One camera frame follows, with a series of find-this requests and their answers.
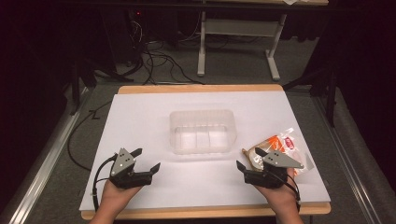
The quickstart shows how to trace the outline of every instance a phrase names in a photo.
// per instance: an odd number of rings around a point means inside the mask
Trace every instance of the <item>dark background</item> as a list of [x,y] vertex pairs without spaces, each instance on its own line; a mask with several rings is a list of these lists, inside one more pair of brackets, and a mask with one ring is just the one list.
[[[281,37],[298,36],[304,41],[321,36],[305,74],[335,62],[338,87],[350,113],[368,148],[396,189],[396,176],[391,166],[396,127],[393,117],[396,114],[393,99],[396,95],[396,19],[391,13],[395,7],[388,5],[391,2],[353,0],[331,0],[330,7],[355,7],[366,2],[372,7],[365,7],[359,17],[289,15],[290,22],[286,23]],[[2,1],[0,10],[3,94],[0,169],[3,180],[7,181],[1,192],[2,211],[64,112],[67,103],[64,90],[71,83],[75,62],[90,58],[114,70],[116,56],[122,52],[112,48],[103,24],[104,14],[98,9],[64,8],[50,0],[19,0]],[[189,34],[196,24],[194,13],[171,10],[144,13],[146,18],[142,19],[152,35],[174,46],[177,30]],[[125,21],[114,22],[125,32]],[[344,43],[348,47],[337,51]]]

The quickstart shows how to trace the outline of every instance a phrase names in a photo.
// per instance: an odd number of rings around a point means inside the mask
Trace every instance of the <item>gray carpet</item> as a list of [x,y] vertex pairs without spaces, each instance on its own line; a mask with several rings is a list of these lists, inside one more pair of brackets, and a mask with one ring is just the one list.
[[[197,46],[180,45],[178,49],[173,49],[165,45],[159,50],[171,55],[183,68],[186,76],[206,84],[274,83],[270,78],[269,69],[263,57],[263,43],[268,43],[268,40],[259,39],[253,43],[233,42],[221,49],[216,48],[222,45],[221,42],[213,41],[209,43],[213,48],[207,50],[206,74],[204,77],[196,76]],[[301,75],[315,44],[316,41],[299,43],[295,39],[279,43],[276,52],[276,64],[281,76],[279,84],[288,83]],[[147,62],[148,58],[148,55],[145,55],[145,62]],[[154,62],[155,64],[162,63],[159,58],[155,59]],[[120,66],[120,70],[122,69],[125,70],[127,68]],[[183,78],[178,68],[174,67],[172,69],[172,64],[170,63],[157,66],[153,71],[152,82],[158,84],[170,81],[175,82],[176,79],[181,80]],[[135,79],[134,85],[140,85],[148,76],[148,71],[142,68],[130,77]],[[125,84],[98,78],[98,85],[91,91],[87,104],[81,108],[78,123],[89,115],[89,110],[96,109],[111,100],[121,85]],[[330,214],[315,216],[314,223],[375,223],[367,220],[365,212],[357,200],[356,192],[351,187],[350,180],[346,175],[337,151],[337,145],[331,136],[332,129],[329,129],[328,124],[321,116],[322,112],[318,109],[317,98],[309,96],[306,90],[307,87],[302,87],[298,91],[290,91],[288,92],[288,97],[303,131],[305,141],[311,150],[332,199],[332,211]],[[338,96],[337,102],[340,103],[336,105],[335,130],[340,133],[343,146],[348,149],[349,157],[353,158],[353,166],[357,168],[357,173],[362,179],[361,183],[369,190],[373,204],[380,210],[378,212],[380,220],[383,223],[395,223],[395,216],[389,212],[395,207],[394,192],[389,189],[385,177],[378,172],[377,166],[373,165],[373,158],[354,126],[353,119],[347,112],[347,106],[343,104],[342,96]],[[92,166],[102,130],[106,124],[106,115],[109,108],[110,105],[107,105],[97,111],[96,117],[99,119],[85,120],[71,138],[71,153],[84,166]],[[87,223],[80,217],[78,208],[88,177],[89,172],[76,166],[70,160],[65,147],[54,167],[47,186],[36,202],[26,223]],[[21,186],[20,192],[26,189],[29,180],[31,180],[31,177],[29,178],[28,176],[26,179],[27,183],[25,183],[25,186]],[[15,197],[8,211],[15,208],[20,198],[21,195]],[[3,220],[9,220],[9,217],[10,213],[2,215],[2,222]],[[231,220],[225,219],[212,221],[231,223]],[[247,221],[247,219],[234,219],[233,223]],[[304,217],[304,221],[308,223],[309,217]],[[136,221],[132,223],[154,222]],[[185,222],[187,220],[184,220],[184,222],[168,220],[166,223]]]

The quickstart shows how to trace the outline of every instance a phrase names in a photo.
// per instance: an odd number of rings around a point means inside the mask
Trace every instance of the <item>clear plastic container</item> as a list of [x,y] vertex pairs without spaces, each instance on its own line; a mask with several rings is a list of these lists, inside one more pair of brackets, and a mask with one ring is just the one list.
[[231,110],[175,111],[170,115],[170,142],[176,154],[227,152],[235,139]]

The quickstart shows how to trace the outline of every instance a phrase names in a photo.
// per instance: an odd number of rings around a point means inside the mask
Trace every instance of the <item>wire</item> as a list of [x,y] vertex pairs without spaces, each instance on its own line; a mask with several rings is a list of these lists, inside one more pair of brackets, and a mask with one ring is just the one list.
[[203,83],[203,82],[200,82],[200,81],[197,81],[197,80],[194,80],[194,79],[188,77],[188,76],[184,73],[183,68],[182,68],[182,67],[175,61],[175,59],[173,59],[171,56],[169,56],[169,55],[167,55],[167,54],[164,54],[164,53],[162,53],[162,52],[160,52],[160,51],[154,51],[154,53],[150,53],[150,52],[148,51],[148,52],[145,52],[145,53],[147,53],[148,56],[149,56],[149,60],[151,61],[151,67],[154,67],[154,66],[155,66],[155,65],[154,65],[154,61],[153,61],[154,58],[165,59],[165,61],[164,61],[163,63],[161,63],[161,65],[162,65],[162,64],[165,64],[166,62],[171,63],[171,64],[172,64],[172,67],[171,67],[171,69],[170,69],[170,74],[171,74],[171,77],[172,77],[175,81],[177,81],[177,82],[182,82],[182,81],[176,79],[176,78],[173,76],[172,71],[173,71],[173,68],[176,66],[176,67],[178,67],[179,71],[181,72],[181,75],[182,75],[184,78],[186,78],[190,83],[205,85],[205,83]]
[[79,122],[79,124],[72,130],[72,132],[69,134],[69,137],[67,138],[67,145],[66,145],[66,146],[67,146],[67,154],[69,155],[70,160],[71,160],[75,165],[79,166],[80,168],[82,168],[82,169],[84,169],[84,170],[86,170],[86,171],[91,171],[91,169],[88,168],[88,167],[86,167],[86,166],[84,166],[84,165],[82,165],[81,163],[79,163],[78,161],[76,161],[76,160],[73,158],[73,155],[72,155],[72,152],[71,152],[71,149],[70,149],[70,142],[71,142],[71,139],[72,139],[73,135],[75,134],[76,130],[79,128],[79,126],[81,126],[81,124],[82,124],[85,120],[87,120],[91,115],[95,115],[96,112],[97,112],[99,109],[105,107],[106,105],[110,104],[111,102],[112,102],[112,101],[108,101],[108,102],[106,102],[105,104],[99,106],[98,108],[96,108],[96,109],[94,109],[94,110],[90,110],[90,113],[89,113],[82,121]]
[[300,190],[298,189],[297,183],[294,181],[294,179],[288,175],[288,178],[291,179],[291,181],[293,182],[293,184],[296,186],[295,188],[289,184],[287,181],[284,181],[282,178],[280,178],[278,175],[272,173],[272,172],[268,172],[267,174],[270,174],[271,176],[275,177],[276,179],[278,179],[279,181],[281,181],[284,185],[286,185],[288,188],[290,188],[291,190],[293,190],[293,192],[296,195],[296,206],[297,206],[297,211],[300,212]]
[[93,179],[93,185],[92,185],[92,200],[93,200],[93,206],[95,207],[95,211],[98,210],[99,208],[99,202],[98,202],[98,195],[97,195],[97,187],[96,187],[96,183],[99,182],[100,180],[98,180],[98,176],[102,170],[102,168],[108,164],[111,161],[115,161],[116,158],[118,157],[118,154],[115,153],[114,156],[108,158],[106,161],[104,161],[98,168],[98,170],[96,171],[96,175],[95,178]]

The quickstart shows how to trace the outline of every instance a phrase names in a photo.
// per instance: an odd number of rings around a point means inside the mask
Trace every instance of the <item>plastic bag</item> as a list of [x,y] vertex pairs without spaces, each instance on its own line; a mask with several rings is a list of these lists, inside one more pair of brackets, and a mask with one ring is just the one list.
[[285,132],[271,136],[259,144],[251,147],[249,150],[242,149],[242,152],[247,157],[253,170],[262,171],[263,161],[262,157],[257,155],[255,148],[259,147],[265,152],[270,152],[271,150],[279,150],[294,160],[301,163],[303,169],[294,169],[295,175],[300,175],[314,167],[313,162],[309,159],[308,155],[302,148],[299,148],[299,139],[293,135],[294,129],[289,128]]

